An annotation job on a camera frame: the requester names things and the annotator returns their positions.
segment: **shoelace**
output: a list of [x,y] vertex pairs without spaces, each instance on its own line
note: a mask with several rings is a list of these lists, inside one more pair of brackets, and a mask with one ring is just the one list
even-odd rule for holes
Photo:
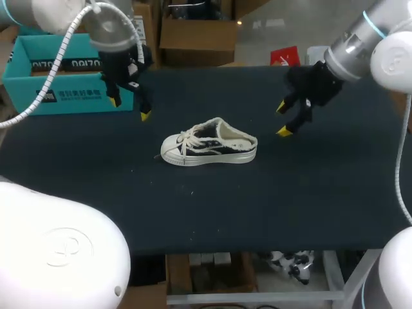
[[173,149],[182,147],[181,154],[183,155],[183,164],[186,164],[186,151],[189,148],[199,147],[205,145],[205,143],[201,142],[199,138],[197,138],[194,133],[197,131],[197,126],[192,127],[187,131],[182,131],[177,139],[177,144],[173,147],[166,149],[162,155],[165,153],[172,151]]

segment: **black tablecloth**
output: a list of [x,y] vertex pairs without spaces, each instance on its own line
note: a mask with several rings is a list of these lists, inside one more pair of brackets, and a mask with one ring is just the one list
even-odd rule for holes
[[[313,124],[279,138],[284,68],[146,73],[153,114],[30,117],[0,150],[0,174],[107,214],[131,252],[382,248],[407,226],[394,190],[401,121],[371,79],[348,84]],[[213,117],[259,140],[243,165],[176,167],[164,138]],[[412,145],[401,184],[412,205]]]

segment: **red sign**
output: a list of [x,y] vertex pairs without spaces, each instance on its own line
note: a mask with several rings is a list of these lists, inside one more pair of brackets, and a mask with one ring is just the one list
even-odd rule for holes
[[271,66],[300,66],[297,46],[275,50],[270,53]]

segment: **canvas sneaker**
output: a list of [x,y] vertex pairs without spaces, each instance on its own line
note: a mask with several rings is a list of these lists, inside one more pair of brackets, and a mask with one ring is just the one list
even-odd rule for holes
[[160,154],[166,162],[180,166],[241,164],[255,158],[257,146],[256,137],[231,127],[222,118],[213,118],[166,138]]

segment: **white rubber sole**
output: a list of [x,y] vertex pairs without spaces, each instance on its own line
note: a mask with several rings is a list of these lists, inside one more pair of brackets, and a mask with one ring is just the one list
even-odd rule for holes
[[167,163],[179,166],[198,166],[209,163],[230,163],[230,164],[244,164],[249,163],[256,156],[256,148],[248,153],[236,154],[217,154],[216,156],[186,156],[183,160],[181,154],[176,154],[169,151],[162,155],[163,160]]

